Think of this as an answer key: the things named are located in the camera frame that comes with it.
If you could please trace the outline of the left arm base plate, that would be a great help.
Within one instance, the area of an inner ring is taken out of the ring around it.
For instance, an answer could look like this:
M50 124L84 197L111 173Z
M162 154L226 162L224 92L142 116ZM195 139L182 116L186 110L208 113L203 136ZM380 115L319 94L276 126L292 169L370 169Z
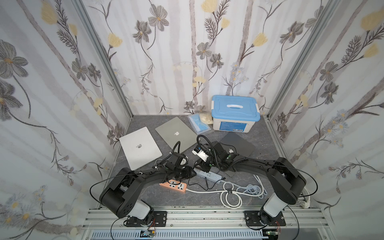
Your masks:
M167 211L150 211L149 214L140 220L136 217L128 216L124 221L125 227L165 227L167 223Z

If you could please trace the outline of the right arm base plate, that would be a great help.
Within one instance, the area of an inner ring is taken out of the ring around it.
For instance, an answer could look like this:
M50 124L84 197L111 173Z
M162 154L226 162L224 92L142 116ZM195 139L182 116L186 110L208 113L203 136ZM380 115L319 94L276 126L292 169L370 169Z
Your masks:
M271 217L264 211L244 211L246 225L248 227L285 227L286 221L282 212L279 212L276 217Z

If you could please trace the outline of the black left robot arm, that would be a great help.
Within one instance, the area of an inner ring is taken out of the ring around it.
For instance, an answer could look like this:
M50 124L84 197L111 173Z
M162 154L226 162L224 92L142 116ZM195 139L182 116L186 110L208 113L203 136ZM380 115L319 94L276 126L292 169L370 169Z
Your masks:
M108 208L119 219L135 218L142 226L150 226L155 219L154 209L146 202L139 200L144 187L154 184L176 184L191 179L197 174L188 166L188 158L180 153L181 142L178 141L171 153L155 164L148 173L133 171L129 168L121 169L111 178L99 197L101 205Z

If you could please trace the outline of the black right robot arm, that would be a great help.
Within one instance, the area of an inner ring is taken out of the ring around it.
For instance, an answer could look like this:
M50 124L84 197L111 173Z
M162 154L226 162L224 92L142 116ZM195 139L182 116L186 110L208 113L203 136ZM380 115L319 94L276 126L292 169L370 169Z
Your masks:
M195 167L206 173L216 167L222 172L245 172L267 177L274 193L259 210L259 219L264 226L276 222L285 207L296 204L307 183L299 170L282 157L277 160L258 160L236 152L229 153L222 144L213 145L204 135L197 136L197 149L208 157L198 160Z

